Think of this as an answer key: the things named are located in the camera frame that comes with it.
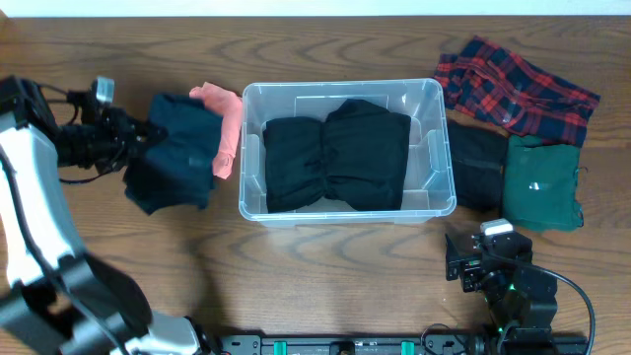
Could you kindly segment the dark navy garment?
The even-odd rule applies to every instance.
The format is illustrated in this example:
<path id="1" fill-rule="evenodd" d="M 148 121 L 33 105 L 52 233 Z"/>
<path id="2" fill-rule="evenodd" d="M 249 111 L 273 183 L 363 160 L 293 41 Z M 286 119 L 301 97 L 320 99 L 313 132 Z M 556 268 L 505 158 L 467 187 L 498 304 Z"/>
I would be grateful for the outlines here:
<path id="1" fill-rule="evenodd" d="M 177 205 L 206 208 L 222 117 L 201 100 L 159 94 L 152 99 L 148 121 L 165 127 L 168 138 L 130 161 L 123 177 L 125 195 L 148 215 Z"/>

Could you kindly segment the green garment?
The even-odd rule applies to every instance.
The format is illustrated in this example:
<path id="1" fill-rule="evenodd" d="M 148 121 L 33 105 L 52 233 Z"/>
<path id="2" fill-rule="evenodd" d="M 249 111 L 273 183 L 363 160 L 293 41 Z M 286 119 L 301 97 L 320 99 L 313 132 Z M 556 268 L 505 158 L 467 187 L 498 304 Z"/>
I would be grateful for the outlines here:
<path id="1" fill-rule="evenodd" d="M 576 199 L 580 149 L 545 145 L 534 136 L 509 138 L 502 216 L 536 232 L 572 232 L 584 226 Z"/>

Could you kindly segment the pink garment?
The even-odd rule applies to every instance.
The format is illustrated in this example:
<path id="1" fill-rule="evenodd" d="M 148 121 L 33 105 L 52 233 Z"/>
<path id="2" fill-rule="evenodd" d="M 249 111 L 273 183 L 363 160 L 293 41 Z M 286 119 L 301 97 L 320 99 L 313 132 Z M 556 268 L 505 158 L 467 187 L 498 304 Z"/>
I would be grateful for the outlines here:
<path id="1" fill-rule="evenodd" d="M 235 92 L 208 82 L 191 89 L 189 96 L 201 100 L 207 110 L 222 117 L 221 139 L 212 168 L 215 177 L 227 179 L 232 174 L 240 142 L 244 117 L 243 99 Z"/>

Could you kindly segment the large black garment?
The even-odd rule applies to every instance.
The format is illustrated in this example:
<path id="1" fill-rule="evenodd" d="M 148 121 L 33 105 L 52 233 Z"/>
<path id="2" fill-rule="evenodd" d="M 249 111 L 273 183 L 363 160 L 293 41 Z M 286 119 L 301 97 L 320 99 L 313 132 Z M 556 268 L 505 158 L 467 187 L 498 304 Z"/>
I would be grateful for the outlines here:
<path id="1" fill-rule="evenodd" d="M 266 205 L 297 210 L 325 198 L 356 211 L 401 208 L 411 117 L 347 100 L 324 121 L 275 118 L 263 130 Z"/>

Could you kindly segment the red plaid flannel garment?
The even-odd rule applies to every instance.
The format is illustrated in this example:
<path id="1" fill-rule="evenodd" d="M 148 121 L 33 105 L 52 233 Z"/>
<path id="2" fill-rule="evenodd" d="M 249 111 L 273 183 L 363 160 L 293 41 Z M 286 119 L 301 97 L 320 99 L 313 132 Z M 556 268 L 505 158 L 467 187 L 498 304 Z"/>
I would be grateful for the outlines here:
<path id="1" fill-rule="evenodd" d="M 600 95 L 480 36 L 458 54 L 441 55 L 434 79 L 449 109 L 514 135 L 578 148 L 600 102 Z"/>

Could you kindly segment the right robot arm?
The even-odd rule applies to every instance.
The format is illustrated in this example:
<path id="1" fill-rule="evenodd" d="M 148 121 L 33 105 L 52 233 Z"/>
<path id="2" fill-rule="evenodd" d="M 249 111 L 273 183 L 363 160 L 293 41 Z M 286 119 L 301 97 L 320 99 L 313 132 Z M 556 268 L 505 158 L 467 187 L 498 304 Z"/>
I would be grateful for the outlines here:
<path id="1" fill-rule="evenodd" d="M 460 254 L 446 239 L 446 279 L 462 291 L 480 292 L 498 332 L 515 337 L 520 329 L 548 331 L 558 306 L 556 278 L 533 268 L 532 241 L 517 233 L 473 235 L 472 254 Z"/>

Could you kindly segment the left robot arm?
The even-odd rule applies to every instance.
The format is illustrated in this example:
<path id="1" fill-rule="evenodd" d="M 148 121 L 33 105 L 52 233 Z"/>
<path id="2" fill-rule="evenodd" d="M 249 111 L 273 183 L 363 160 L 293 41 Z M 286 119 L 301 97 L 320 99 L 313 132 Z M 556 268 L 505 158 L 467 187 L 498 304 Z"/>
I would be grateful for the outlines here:
<path id="1" fill-rule="evenodd" d="M 190 318 L 152 311 L 138 284 L 89 253 L 63 193 L 62 167 L 120 170 L 162 140 L 164 129 L 113 105 L 114 83 L 60 91 L 74 109 L 58 124 L 44 85 L 1 82 L 1 219 L 9 293 L 2 327 L 39 354 L 219 354 Z"/>

